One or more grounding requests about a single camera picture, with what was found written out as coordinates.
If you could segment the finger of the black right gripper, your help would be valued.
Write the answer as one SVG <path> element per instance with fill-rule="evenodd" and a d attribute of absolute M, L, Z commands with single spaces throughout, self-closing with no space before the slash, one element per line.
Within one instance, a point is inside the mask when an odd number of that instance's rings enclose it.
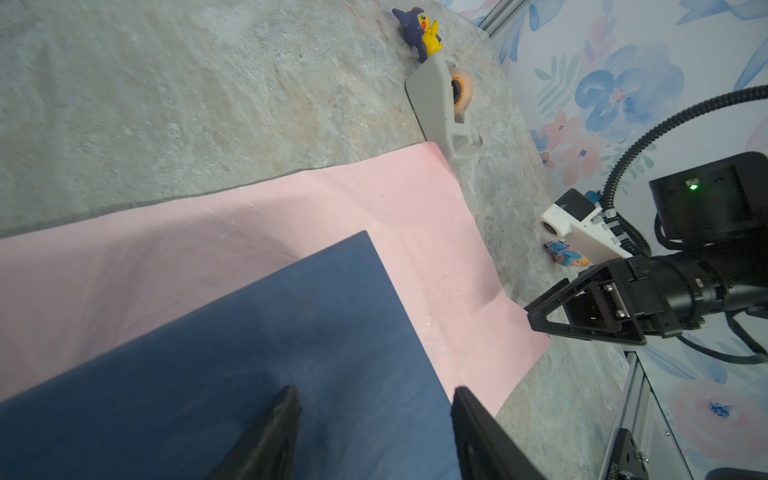
<path fill-rule="evenodd" d="M 560 281 L 525 307 L 530 327 L 550 336 L 646 344 L 614 282 Z"/>
<path fill-rule="evenodd" d="M 568 287 L 586 288 L 592 284 L 613 284 L 615 288 L 623 288 L 635 279 L 636 276 L 628 259 L 614 259 L 593 265 L 582 271 L 568 283 Z"/>

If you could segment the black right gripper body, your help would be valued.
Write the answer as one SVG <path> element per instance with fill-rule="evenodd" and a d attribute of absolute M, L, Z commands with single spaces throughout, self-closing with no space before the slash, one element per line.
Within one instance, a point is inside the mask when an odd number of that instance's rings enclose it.
<path fill-rule="evenodd" d="M 767 304 L 767 261 L 713 250 L 628 259 L 636 279 L 618 288 L 645 335 L 675 336 L 703 317 Z"/>

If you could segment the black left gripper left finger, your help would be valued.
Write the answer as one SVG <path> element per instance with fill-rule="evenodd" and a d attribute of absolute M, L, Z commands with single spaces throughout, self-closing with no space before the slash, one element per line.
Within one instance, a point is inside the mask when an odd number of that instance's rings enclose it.
<path fill-rule="evenodd" d="M 207 479 L 292 479 L 301 413 L 297 388 L 285 386 Z"/>

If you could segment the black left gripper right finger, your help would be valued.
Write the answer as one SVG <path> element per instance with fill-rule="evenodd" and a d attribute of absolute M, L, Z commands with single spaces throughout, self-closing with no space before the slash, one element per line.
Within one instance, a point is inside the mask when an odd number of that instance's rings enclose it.
<path fill-rule="evenodd" d="M 451 419 L 464 480 L 544 480 L 472 391 L 454 391 Z"/>

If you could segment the pink purple wrapping paper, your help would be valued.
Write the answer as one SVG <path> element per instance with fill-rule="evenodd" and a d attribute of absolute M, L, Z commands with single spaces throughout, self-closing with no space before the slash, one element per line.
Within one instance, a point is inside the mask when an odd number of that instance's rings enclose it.
<path fill-rule="evenodd" d="M 467 386 L 498 413 L 550 340 L 505 294 L 432 143 L 4 239 L 1 395 L 361 231 L 444 389 Z"/>

